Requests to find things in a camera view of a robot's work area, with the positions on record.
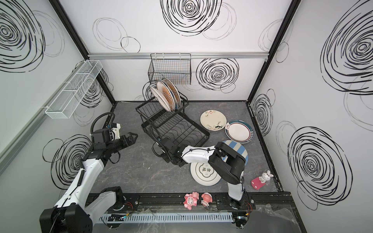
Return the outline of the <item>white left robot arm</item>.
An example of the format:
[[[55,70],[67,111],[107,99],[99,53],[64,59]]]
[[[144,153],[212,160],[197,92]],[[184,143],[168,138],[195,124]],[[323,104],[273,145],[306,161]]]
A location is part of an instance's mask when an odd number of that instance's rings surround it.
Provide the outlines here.
[[[66,193],[54,205],[45,209],[39,223],[43,233],[91,233],[95,223],[110,208],[121,210],[128,205],[121,187],[109,187],[89,205],[89,193],[113,154],[135,144],[138,135],[120,135],[120,124],[113,122],[115,114],[106,112],[99,115],[91,124],[91,146],[78,161],[77,176]]]

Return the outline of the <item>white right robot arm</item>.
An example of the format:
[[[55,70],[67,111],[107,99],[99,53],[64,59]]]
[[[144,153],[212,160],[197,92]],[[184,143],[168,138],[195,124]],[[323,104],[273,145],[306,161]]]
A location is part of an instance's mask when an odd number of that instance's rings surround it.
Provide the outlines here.
[[[182,167],[185,164],[209,164],[217,174],[227,182],[230,205],[240,209],[244,205],[243,173],[248,163],[248,152],[238,142],[226,140],[210,147],[193,147],[175,144],[166,137],[156,142],[163,151],[156,156],[167,163]]]

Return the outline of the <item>orange sunburst plate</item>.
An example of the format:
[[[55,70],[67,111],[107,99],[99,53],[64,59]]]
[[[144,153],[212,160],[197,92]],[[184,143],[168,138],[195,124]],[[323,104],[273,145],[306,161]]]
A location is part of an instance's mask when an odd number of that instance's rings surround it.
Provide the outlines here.
[[[157,89],[161,92],[161,94],[165,97],[171,112],[176,110],[176,99],[174,98],[174,95],[171,91],[171,89],[168,87],[168,85],[160,80],[157,82]]]
[[[168,87],[171,89],[176,99],[176,109],[179,109],[179,107],[181,106],[181,98],[180,98],[180,93],[178,89],[169,79],[163,78],[162,81],[164,81],[168,85]]]

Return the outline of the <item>white green emblem plate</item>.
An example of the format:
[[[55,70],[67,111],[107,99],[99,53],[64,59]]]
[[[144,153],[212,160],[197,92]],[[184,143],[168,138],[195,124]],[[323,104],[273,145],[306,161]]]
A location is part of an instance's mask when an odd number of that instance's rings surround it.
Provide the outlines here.
[[[193,179],[203,186],[213,186],[221,180],[221,176],[209,163],[191,163],[190,173]]]

